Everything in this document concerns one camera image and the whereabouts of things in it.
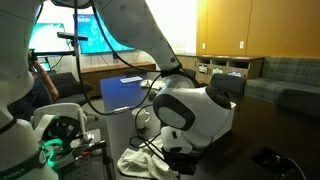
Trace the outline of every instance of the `wall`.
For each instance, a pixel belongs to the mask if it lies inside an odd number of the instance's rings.
[[[196,51],[196,0],[147,0],[154,17],[168,39],[175,53],[195,53]],[[92,14],[91,8],[78,11],[79,14]],[[38,20],[41,22],[63,23],[66,32],[74,32],[74,10],[70,8],[54,6],[51,1],[44,3],[44,8]],[[127,62],[152,61],[153,58],[143,51],[119,53]],[[49,62],[54,66],[60,57],[51,57]],[[121,63],[114,60],[112,54],[81,55],[81,69],[99,66],[108,66]],[[56,66],[56,71],[72,72],[77,77],[76,60],[72,56],[62,57]]]
[[[197,41],[198,53],[320,58],[318,0],[199,2],[205,5],[199,5],[198,22],[205,17],[207,31],[197,35],[201,39]]]

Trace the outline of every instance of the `white cloth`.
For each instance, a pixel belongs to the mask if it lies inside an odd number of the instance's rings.
[[[153,141],[153,144],[160,149],[162,146],[161,138],[157,137]],[[163,155],[160,154],[160,152],[151,145],[149,146],[163,158]],[[148,147],[140,148],[138,151],[126,149],[118,160],[117,165],[120,172],[128,176],[159,180],[178,179],[178,174],[169,169],[169,166],[159,159],[159,157],[154,155]]]

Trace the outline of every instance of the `computer screen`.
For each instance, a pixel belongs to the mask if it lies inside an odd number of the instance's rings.
[[[132,51],[135,48],[125,46],[117,42],[103,21],[100,19],[102,29],[110,42],[112,48],[117,51]],[[96,54],[112,52],[108,44],[105,42],[103,35],[99,29],[98,23],[93,14],[78,14],[78,34],[88,37],[88,41],[80,41],[80,50],[82,54]]]
[[[57,32],[65,32],[62,23],[36,23],[32,29],[29,49],[35,49],[35,52],[69,51],[67,39],[58,38]]]
[[[42,66],[42,68],[45,70],[45,71],[51,71],[51,66],[49,63],[47,62],[42,62],[40,63],[40,65]]]

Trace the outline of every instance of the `black device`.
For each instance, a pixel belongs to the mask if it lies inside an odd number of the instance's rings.
[[[272,173],[275,178],[285,178],[295,169],[295,165],[269,147],[264,147],[251,156],[251,159]]]
[[[57,32],[57,35],[58,35],[59,38],[74,40],[74,34],[73,33]],[[84,35],[78,35],[78,39],[79,39],[79,41],[88,41],[88,37],[84,36]]]

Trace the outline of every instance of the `gray couch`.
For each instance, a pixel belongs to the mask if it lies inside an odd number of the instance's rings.
[[[245,95],[297,110],[311,104],[320,114],[320,59],[266,57],[261,76],[247,80]]]

